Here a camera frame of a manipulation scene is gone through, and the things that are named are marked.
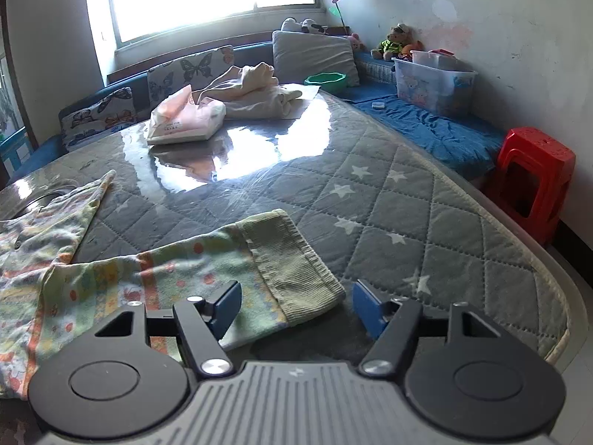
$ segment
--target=pillow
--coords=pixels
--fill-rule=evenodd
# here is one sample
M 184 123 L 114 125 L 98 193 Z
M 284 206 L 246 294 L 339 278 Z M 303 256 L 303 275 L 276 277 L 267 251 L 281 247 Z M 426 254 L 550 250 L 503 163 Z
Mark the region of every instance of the pillow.
M 346 38 L 275 31 L 274 68 L 280 83 L 303 83 L 322 72 L 348 75 L 348 87 L 360 84 L 352 46 Z
M 132 89 L 124 87 L 62 118 L 62 142 L 70 152 L 137 122 Z
M 151 68 L 147 73 L 150 109 L 188 83 L 192 84 L 192 90 L 202 90 L 234 63 L 235 55 L 229 45 L 180 57 Z

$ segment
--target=pink plush toy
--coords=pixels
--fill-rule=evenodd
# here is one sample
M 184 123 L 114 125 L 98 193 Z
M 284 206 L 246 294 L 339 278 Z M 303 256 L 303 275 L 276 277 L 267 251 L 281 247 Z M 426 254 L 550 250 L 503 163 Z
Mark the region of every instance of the pink plush toy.
M 365 46 L 362 44 L 361 37 L 358 36 L 358 33 L 348 35 L 346 38 L 352 46 L 352 52 L 362 52 L 365 49 Z

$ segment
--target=plastic bag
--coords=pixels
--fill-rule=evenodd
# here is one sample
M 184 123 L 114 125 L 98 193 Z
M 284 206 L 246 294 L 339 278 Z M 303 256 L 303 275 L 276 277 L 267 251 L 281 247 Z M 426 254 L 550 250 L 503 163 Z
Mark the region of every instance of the plastic bag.
M 205 141 L 220 129 L 226 114 L 224 103 L 204 97 L 195 104 L 187 85 L 164 99 L 150 114 L 149 145 Z

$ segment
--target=ribbed cuff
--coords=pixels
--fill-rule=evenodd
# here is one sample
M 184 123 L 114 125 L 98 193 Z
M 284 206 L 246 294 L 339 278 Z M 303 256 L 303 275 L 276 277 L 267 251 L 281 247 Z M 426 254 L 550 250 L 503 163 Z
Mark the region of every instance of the ribbed cuff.
M 282 209 L 236 223 L 290 326 L 325 313 L 346 295 Z

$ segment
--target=green plastic bowl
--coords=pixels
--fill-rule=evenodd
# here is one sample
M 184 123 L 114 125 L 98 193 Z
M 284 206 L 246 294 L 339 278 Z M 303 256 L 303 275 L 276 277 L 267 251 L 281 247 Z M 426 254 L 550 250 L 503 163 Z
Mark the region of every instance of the green plastic bowl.
M 321 85 L 326 92 L 337 95 L 346 88 L 348 77 L 344 73 L 318 73 L 305 80 L 305 85 Z

